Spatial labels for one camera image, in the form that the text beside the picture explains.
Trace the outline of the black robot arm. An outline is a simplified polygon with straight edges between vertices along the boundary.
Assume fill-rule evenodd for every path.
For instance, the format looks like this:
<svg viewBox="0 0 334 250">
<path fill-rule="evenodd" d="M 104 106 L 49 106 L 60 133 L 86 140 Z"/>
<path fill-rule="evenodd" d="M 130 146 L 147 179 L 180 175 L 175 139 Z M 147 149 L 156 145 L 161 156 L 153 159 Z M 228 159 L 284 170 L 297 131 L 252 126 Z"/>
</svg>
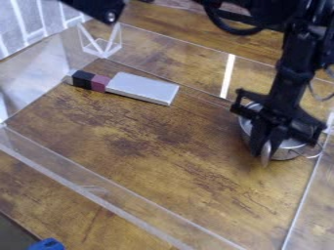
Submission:
<svg viewBox="0 0 334 250">
<path fill-rule="evenodd" d="M 326 124 L 300 107 L 310 81 L 334 65 L 334 0 L 193 0 L 223 31 L 248 36 L 264 29 L 284 33 L 283 53 L 265 95 L 236 90 L 231 111 L 247 119 L 249 153 L 273 153 L 293 139 L 314 146 Z"/>
</svg>

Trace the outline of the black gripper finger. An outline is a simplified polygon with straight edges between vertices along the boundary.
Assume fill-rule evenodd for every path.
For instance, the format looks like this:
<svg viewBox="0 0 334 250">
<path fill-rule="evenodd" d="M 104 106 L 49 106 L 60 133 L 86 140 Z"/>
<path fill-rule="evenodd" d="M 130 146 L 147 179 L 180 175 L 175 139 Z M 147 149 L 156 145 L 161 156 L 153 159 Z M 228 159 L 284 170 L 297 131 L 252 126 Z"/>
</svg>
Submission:
<svg viewBox="0 0 334 250">
<path fill-rule="evenodd" d="M 267 142 L 267 137 L 269 133 L 269 127 L 267 122 L 256 117 L 251 121 L 249 130 L 249 153 L 252 156 L 259 156 L 264 143 Z"/>
<path fill-rule="evenodd" d="M 281 148 L 281 144 L 285 138 L 287 138 L 287 128 L 283 126 L 273 127 L 268 134 L 268 142 L 269 142 L 268 156 L 271 159 L 281 160 L 287 155 L 287 150 Z"/>
</svg>

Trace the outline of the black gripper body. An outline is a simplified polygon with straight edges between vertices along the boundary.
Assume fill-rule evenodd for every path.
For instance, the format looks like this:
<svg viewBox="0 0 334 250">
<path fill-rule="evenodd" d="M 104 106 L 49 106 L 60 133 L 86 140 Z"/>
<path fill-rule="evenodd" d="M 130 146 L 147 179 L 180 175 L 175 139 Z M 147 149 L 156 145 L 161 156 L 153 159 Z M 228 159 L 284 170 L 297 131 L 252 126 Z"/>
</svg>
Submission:
<svg viewBox="0 0 334 250">
<path fill-rule="evenodd" d="M 277 103 L 243 88 L 236 90 L 236 99 L 229 110 L 249 120 L 260 117 L 268 124 L 269 131 L 276 126 L 287 128 L 287 138 L 293 138 L 310 146 L 315 146 L 320 132 L 326 129 L 322 121 L 315 119 L 297 105 L 287 105 L 283 110 Z"/>
</svg>

